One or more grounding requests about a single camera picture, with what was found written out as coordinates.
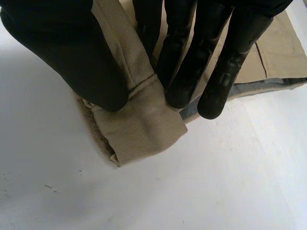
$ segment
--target white surface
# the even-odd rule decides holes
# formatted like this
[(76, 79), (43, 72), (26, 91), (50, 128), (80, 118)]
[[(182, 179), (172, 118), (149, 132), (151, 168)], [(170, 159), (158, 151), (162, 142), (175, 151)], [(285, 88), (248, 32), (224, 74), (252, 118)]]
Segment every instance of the white surface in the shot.
[(307, 86), (233, 100), (116, 169), (65, 82), (2, 25), (0, 53), (0, 230), (307, 229)]

